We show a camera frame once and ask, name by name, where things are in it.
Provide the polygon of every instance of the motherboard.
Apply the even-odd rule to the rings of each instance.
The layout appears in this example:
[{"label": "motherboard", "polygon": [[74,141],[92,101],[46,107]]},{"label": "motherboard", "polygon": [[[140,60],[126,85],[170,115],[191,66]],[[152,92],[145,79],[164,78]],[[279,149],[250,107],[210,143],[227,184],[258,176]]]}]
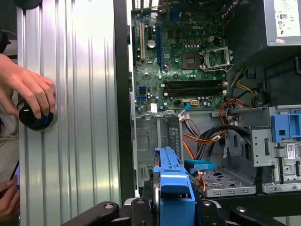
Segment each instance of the motherboard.
[{"label": "motherboard", "polygon": [[230,65],[221,13],[135,13],[132,26],[137,112],[220,107]]}]

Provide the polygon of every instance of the blue plastic bracket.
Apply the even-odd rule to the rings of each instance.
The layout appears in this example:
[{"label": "blue plastic bracket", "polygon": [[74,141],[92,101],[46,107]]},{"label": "blue plastic bracket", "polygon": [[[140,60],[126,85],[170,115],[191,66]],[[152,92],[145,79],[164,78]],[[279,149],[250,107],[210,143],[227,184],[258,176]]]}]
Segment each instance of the blue plastic bracket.
[{"label": "blue plastic bracket", "polygon": [[194,226],[195,197],[186,169],[170,147],[156,148],[160,176],[160,225]]},{"label": "blue plastic bracket", "polygon": [[203,160],[185,159],[184,166],[190,174],[194,174],[198,170],[204,171],[215,169],[215,164],[213,162]]},{"label": "blue plastic bracket", "polygon": [[271,115],[272,140],[280,144],[283,139],[301,138],[301,113]]}]

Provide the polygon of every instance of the white label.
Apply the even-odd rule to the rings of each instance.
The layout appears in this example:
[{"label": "white label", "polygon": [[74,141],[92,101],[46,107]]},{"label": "white label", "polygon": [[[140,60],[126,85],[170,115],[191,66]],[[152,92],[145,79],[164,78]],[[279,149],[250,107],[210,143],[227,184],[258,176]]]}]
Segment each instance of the white label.
[{"label": "white label", "polygon": [[150,105],[150,111],[153,113],[157,113],[158,109],[157,109],[157,104],[151,104]]},{"label": "white label", "polygon": [[277,37],[300,36],[298,0],[274,0]]},{"label": "white label", "polygon": [[287,159],[295,159],[296,153],[295,153],[295,145],[287,145]]}]

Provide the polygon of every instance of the person's arm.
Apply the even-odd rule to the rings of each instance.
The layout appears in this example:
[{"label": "person's arm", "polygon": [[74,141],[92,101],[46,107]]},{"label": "person's arm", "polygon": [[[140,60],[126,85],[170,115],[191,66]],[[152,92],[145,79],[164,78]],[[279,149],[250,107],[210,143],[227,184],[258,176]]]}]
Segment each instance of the person's arm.
[{"label": "person's arm", "polygon": [[8,114],[18,116],[19,111],[11,97],[17,91],[31,107],[36,118],[41,113],[55,112],[55,86],[52,81],[16,65],[0,54],[0,104]]},{"label": "person's arm", "polygon": [[20,191],[17,190],[16,178],[0,183],[0,225],[9,221],[20,211]]}]

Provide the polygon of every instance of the ribbed metal panel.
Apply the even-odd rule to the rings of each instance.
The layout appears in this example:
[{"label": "ribbed metal panel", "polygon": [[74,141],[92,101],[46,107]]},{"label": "ribbed metal panel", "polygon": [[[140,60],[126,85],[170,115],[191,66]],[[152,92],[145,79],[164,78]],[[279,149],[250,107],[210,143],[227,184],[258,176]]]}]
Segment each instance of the ribbed metal panel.
[{"label": "ribbed metal panel", "polygon": [[45,132],[20,125],[21,225],[120,203],[113,1],[44,0],[17,23],[18,62],[56,83],[58,110]]}]

